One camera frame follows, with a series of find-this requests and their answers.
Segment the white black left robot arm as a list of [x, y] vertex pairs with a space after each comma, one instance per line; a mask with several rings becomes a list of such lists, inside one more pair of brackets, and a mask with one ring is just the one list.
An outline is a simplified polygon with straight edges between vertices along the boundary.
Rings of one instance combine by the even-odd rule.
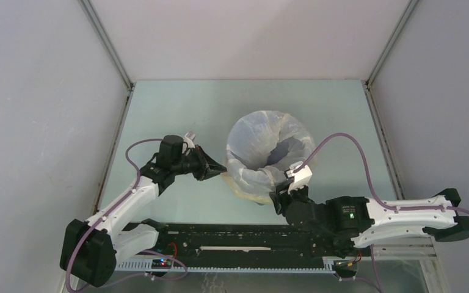
[[125, 227], [133, 217], [157, 199], [179, 175], [191, 174], [204, 181], [227, 171], [194, 143], [194, 134], [166, 135], [155, 140], [159, 150], [143, 166], [138, 167], [129, 152], [139, 145], [129, 146], [125, 158], [135, 170], [133, 182], [103, 210], [87, 220], [74, 219], [65, 230], [60, 256], [60, 268], [65, 271], [65, 286], [74, 292], [71, 277], [85, 281], [86, 286], [104, 286], [116, 265], [130, 257], [150, 250], [164, 253], [169, 238], [149, 223], [140, 223], [130, 231]]

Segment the translucent yellowish trash bag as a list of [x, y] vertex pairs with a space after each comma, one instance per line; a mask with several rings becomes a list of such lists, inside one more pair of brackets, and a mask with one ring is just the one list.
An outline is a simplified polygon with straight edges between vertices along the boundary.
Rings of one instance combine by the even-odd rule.
[[290, 166], [316, 148], [307, 128], [290, 114], [258, 110], [240, 118], [226, 145], [224, 181], [242, 199], [272, 204], [269, 196]]

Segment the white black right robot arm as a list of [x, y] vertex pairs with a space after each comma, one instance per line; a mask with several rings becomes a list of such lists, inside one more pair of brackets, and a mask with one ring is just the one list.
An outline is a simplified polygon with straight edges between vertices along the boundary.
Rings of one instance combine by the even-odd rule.
[[374, 198], [343, 196], [315, 203], [308, 187], [278, 187], [269, 194], [278, 215], [288, 225], [308, 232], [338, 257], [353, 254], [380, 241], [432, 237], [437, 242], [469, 238], [469, 216], [460, 215], [456, 189], [445, 189], [424, 200], [379, 202]]

